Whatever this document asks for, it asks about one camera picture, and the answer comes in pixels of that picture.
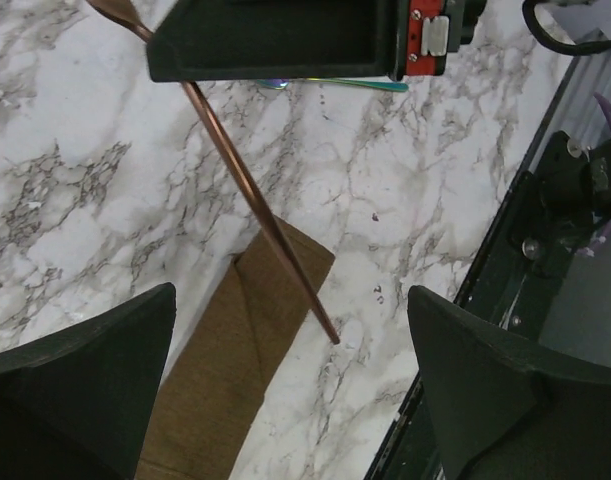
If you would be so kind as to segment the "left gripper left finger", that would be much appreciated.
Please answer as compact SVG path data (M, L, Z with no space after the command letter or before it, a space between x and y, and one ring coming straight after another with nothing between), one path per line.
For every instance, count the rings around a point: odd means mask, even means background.
M173 334L158 285L0 353L0 479L132 479Z

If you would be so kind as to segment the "copper iridescent fork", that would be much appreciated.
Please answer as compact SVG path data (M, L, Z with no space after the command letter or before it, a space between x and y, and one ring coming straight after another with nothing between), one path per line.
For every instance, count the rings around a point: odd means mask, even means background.
M91 1L89 5L103 17L135 34L144 43L148 43L153 37L153 32L144 25L132 2L122 0ZM183 88L206 128L210 139L258 220L261 230L278 260L299 287L309 304L310 310L315 314L331 343L339 344L340 337L319 300L317 291L312 286L291 243L283 233L275 215L206 96L200 87L192 81L181 81L179 85Z

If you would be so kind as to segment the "brown cloth napkin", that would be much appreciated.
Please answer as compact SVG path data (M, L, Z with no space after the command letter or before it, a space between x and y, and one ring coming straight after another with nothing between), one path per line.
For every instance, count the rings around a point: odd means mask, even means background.
M137 478L228 478L308 311L257 234L230 263L159 390Z

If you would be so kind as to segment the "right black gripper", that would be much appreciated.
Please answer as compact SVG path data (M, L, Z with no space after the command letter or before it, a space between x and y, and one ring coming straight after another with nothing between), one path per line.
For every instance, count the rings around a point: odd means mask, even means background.
M469 45L485 0L395 1L394 63L389 77L440 76L447 55Z

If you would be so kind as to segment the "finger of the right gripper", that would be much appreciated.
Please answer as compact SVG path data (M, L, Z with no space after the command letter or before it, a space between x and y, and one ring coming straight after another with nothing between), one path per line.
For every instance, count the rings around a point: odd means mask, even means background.
M155 82L373 77L395 63L395 1L179 1L146 47Z

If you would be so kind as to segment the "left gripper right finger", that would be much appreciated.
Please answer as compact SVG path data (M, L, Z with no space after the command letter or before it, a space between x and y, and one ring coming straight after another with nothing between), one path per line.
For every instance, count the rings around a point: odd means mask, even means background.
M486 322L423 286L408 318L448 479L611 479L611 368Z

